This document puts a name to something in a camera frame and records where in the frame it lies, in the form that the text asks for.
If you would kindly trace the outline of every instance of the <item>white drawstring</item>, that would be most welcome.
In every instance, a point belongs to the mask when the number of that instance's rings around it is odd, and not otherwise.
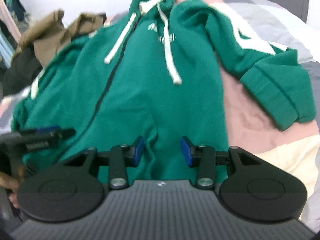
[[[181,85],[182,84],[182,79],[179,76],[177,68],[174,65],[172,52],[171,52],[169,29],[168,29],[168,26],[169,26],[168,18],[163,13],[163,11],[160,9],[160,4],[159,3],[157,3],[157,8],[158,8],[158,12],[160,14],[161,20],[164,23],[163,34],[164,34],[164,57],[165,57],[165,63],[167,65],[168,72],[169,72],[169,74],[170,74],[170,76],[171,76],[171,78],[173,80],[173,83],[175,85]],[[134,19],[135,19],[136,15],[137,15],[136,13],[133,13],[131,15],[129,22],[127,23],[127,25],[123,29],[122,33],[120,34],[118,40],[116,41],[116,44],[113,46],[113,48],[111,49],[109,54],[105,57],[105,59],[104,59],[104,63],[105,64],[110,64],[111,60],[113,59],[113,57],[117,53],[117,51],[120,48],[124,38],[126,37],[127,33],[129,32],[129,30],[131,28],[131,25],[134,22]]]
[[[163,0],[149,0],[147,2],[140,2],[139,8],[141,15],[148,13],[157,3],[162,2]]]
[[[163,29],[163,36],[164,36],[164,57],[165,57],[165,63],[167,65],[167,69],[169,71],[169,74],[173,80],[173,83],[175,85],[181,85],[182,79],[179,76],[179,73],[174,65],[172,52],[171,52],[171,46],[170,46],[170,38],[169,38],[169,29],[168,29],[168,18],[163,13],[163,11],[160,9],[160,4],[157,4],[157,8],[161,17],[161,20],[164,23],[164,29]]]
[[[132,23],[134,22],[136,15],[137,15],[136,13],[133,13],[131,15],[129,22],[127,23],[127,25],[124,27],[123,31],[121,32],[118,40],[116,41],[116,44],[113,46],[113,48],[111,49],[109,54],[105,57],[104,63],[110,64],[111,60],[113,59],[113,57],[117,53],[118,49],[120,48],[125,36],[127,35],[128,31],[130,30],[130,27],[131,27]]]

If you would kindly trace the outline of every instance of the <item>black circular pad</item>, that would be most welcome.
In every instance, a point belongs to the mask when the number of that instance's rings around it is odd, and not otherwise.
[[[94,176],[63,165],[31,176],[18,191],[21,210],[43,222],[79,219],[95,210],[102,199],[102,184]]]
[[[300,180],[264,162],[239,165],[221,184],[219,195],[233,213],[261,222],[297,218],[307,200]]]

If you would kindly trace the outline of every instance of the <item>brown jacket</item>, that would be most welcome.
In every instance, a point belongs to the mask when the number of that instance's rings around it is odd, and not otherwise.
[[[100,28],[105,20],[101,15],[81,13],[66,29],[62,24],[63,16],[63,10],[53,11],[26,30],[20,38],[18,48],[12,60],[25,47],[33,44],[36,58],[44,68],[61,49],[71,42],[71,39],[75,35],[91,33]]]

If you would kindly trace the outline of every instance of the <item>blue clip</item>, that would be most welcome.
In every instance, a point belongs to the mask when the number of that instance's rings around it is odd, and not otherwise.
[[[144,150],[144,140],[142,136],[139,136],[134,144],[136,147],[134,149],[133,165],[134,167],[138,167]]]
[[[36,129],[36,133],[42,133],[42,132],[51,132],[53,130],[61,130],[60,126],[55,125],[55,126],[48,126],[48,127],[42,127]]]
[[[193,166],[193,156],[192,156],[192,147],[194,145],[191,143],[191,141],[186,137],[183,136],[181,138],[181,151],[183,154],[183,157],[189,167]]]

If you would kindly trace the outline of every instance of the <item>hoodie sleeve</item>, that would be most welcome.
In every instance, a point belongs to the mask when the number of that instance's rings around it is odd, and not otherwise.
[[[227,4],[214,3],[205,29],[225,69],[238,78],[280,130],[309,122],[316,110],[297,50],[263,41]]]

